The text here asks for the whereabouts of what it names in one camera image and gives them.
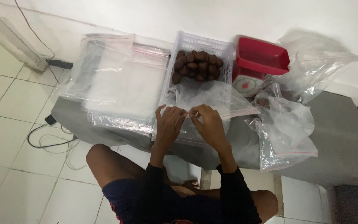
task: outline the black long-sleeve shirt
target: black long-sleeve shirt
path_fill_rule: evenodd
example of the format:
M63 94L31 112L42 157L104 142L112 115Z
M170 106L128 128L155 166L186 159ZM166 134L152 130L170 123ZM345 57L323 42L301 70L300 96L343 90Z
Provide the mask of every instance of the black long-sleeve shirt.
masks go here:
M220 209L224 222L261 223L251 192L240 169L237 168L234 173L223 173L219 165L217 170L221 175ZM176 203L170 203L163 200L163 196L163 170L149 164L135 197L132 212L133 223L163 223L177 219L197 222L197 220L188 219L188 217L197 219L197 214L183 214L182 207L186 205L178 206Z

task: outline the ziplock bag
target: ziplock bag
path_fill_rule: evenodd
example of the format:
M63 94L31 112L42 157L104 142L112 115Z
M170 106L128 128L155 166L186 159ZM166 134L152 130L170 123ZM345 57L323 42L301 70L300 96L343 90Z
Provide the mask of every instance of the ziplock bag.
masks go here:
M341 68L358 61L340 43L320 34L292 31L279 39L290 57L290 71L268 76L266 83L278 83L285 98L306 104L326 89L341 74Z
M230 118L260 113L231 85L221 81L197 82L192 79L183 78L177 85L172 85L168 94L162 96L159 105L177 106L189 111L200 104L209 105L217 110L223 122L225 133L229 130ZM155 138L157 123L154 124L153 136ZM178 142L185 144L206 144L198 133L191 119L187 117L182 125L181 133L178 136Z
M260 92L254 101L260 118L245 122L259 135L261 170L283 169L317 157L317 148L309 138L314 131L310 109L282 97L274 83Z
M60 97L82 102L96 75L121 73L125 62L132 58L134 35L89 34L81 41L80 59L62 84L57 87Z
M95 74L82 106L93 126L152 133L169 54L134 45L120 72Z

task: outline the sleeve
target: sleeve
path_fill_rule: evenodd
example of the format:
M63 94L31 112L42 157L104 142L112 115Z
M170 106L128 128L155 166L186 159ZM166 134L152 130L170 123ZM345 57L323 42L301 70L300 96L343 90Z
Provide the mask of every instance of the sleeve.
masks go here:
M221 175L220 205L226 223L261 223L251 191L244 181L240 169L234 173L223 173L222 166L216 169Z
M162 208L163 170L147 165L133 203L135 223L158 223Z

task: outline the white door frame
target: white door frame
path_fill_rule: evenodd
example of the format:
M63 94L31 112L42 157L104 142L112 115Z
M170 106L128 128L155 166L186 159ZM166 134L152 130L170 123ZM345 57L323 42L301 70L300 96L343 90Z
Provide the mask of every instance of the white door frame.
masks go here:
M48 65L44 58L34 53L1 19L0 45L31 69L44 71Z

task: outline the red kitchen scale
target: red kitchen scale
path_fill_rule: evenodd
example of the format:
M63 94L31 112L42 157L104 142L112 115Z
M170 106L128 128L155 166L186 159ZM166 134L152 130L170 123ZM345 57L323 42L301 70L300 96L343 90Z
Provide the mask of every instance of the red kitchen scale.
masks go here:
M290 58L285 48L271 43L239 38L233 67L233 87L245 97L254 97L264 83L265 75L282 75L289 71Z

